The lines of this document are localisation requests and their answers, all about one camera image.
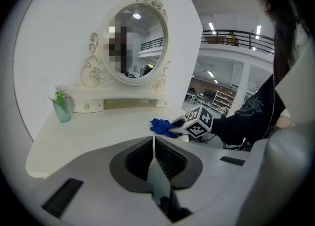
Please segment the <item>white carved oval mirror unit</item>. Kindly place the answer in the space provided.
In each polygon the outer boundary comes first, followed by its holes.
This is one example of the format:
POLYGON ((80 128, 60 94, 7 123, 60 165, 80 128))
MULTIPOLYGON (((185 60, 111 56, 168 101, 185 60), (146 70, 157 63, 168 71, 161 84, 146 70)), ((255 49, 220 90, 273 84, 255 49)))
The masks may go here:
POLYGON ((91 34, 80 82, 70 90, 73 112, 101 112, 111 101, 127 99, 167 107, 168 42, 162 1, 126 0, 115 6, 91 34))

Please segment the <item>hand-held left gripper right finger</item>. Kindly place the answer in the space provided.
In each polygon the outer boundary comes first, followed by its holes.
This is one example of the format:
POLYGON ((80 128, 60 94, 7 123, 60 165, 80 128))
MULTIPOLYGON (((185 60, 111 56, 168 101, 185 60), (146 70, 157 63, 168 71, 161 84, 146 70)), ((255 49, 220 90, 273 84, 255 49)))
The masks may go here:
POLYGON ((155 157, 170 183, 166 214, 177 222, 219 195, 236 177, 248 155, 156 137, 155 157))

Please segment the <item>white shelf rack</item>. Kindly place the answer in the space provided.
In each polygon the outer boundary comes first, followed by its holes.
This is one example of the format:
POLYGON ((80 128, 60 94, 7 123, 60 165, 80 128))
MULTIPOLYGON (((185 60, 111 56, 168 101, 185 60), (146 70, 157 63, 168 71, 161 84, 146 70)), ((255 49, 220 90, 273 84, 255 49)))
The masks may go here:
POLYGON ((234 96, 217 90, 210 108, 218 113, 227 115, 232 107, 233 102, 234 96))

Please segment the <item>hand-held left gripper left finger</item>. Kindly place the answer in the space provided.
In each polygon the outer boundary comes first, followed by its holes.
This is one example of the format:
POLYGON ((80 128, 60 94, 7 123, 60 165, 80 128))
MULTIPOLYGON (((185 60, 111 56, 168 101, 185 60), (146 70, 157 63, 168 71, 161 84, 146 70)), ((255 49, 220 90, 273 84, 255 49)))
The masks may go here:
POLYGON ((49 226, 167 226, 147 182, 153 138, 84 153, 44 179, 30 194, 49 226))

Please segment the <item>blue cloth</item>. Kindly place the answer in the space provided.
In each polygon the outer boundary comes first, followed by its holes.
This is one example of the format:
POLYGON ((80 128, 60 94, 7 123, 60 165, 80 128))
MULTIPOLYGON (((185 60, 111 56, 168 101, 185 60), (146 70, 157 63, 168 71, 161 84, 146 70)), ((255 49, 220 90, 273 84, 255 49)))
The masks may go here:
POLYGON ((179 137, 177 134, 170 132, 170 129, 174 129, 176 126, 172 125, 168 120, 154 118, 151 121, 150 130, 158 135, 164 135, 169 138, 179 137))

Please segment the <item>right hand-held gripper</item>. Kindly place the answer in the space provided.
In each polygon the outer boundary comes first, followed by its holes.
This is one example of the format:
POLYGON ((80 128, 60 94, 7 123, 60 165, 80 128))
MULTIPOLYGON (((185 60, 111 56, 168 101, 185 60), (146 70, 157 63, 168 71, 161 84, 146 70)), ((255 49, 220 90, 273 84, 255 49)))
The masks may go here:
POLYGON ((212 130, 213 115, 203 106, 199 105, 189 112, 186 119, 185 115, 182 115, 172 122, 175 127, 169 129, 171 133, 187 133, 193 138, 199 138, 212 130))

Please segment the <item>row of office desks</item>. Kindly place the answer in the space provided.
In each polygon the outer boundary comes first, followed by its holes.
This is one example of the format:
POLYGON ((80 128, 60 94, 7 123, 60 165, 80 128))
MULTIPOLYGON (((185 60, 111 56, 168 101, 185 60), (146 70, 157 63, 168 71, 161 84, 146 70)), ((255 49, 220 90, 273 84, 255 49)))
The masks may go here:
POLYGON ((203 93, 193 91, 187 91, 185 100, 187 100, 190 104, 207 104, 207 98, 203 93))

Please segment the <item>person's left forearm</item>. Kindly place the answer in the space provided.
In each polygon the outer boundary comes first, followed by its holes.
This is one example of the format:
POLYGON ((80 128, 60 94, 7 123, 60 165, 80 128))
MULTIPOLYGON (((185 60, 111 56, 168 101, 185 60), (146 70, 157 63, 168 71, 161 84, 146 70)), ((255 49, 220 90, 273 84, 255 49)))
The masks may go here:
POLYGON ((283 115, 279 116, 276 122, 276 127, 280 129, 286 129, 292 126, 293 126, 292 120, 287 116, 283 116, 283 115))

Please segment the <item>teal vase with flowers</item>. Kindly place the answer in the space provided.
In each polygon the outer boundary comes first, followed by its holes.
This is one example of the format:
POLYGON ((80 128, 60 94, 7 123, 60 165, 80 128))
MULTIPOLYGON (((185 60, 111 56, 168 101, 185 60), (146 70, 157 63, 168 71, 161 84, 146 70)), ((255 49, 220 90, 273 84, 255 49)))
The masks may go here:
POLYGON ((66 123, 71 119, 71 99, 68 94, 67 86, 56 85, 55 96, 50 98, 52 101, 56 116, 61 123, 66 123))

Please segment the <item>person's right forearm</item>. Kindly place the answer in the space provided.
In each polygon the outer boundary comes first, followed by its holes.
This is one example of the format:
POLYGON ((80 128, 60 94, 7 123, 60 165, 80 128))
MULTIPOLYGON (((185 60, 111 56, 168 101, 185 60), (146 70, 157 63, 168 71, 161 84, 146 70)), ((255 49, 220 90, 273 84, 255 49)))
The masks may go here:
POLYGON ((269 128, 274 96, 273 92, 250 97, 232 116, 213 120, 211 133, 227 145, 254 144, 261 140, 269 128))

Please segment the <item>white dressing table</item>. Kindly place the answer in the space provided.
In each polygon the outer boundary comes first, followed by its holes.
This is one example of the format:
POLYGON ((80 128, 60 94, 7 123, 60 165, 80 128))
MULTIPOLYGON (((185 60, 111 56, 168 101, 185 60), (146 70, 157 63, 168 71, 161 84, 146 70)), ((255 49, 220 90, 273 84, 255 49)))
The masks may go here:
POLYGON ((74 113, 61 123, 51 113, 40 129, 26 160, 27 174, 47 178, 76 157, 127 140, 153 136, 154 118, 174 121, 185 114, 178 106, 108 109, 74 113))

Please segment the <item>black balcony railing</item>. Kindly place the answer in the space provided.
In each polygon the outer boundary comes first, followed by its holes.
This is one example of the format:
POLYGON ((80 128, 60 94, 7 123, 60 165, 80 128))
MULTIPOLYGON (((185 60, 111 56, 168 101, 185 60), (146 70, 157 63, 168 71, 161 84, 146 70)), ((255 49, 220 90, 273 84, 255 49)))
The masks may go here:
POLYGON ((274 40, 264 35, 258 35, 254 32, 246 32, 239 30, 204 30, 201 36, 201 43, 207 44, 204 41, 206 36, 224 36, 226 37, 225 45, 229 45, 229 33, 234 32, 239 40, 239 46, 242 48, 251 49, 267 55, 275 54, 274 40))

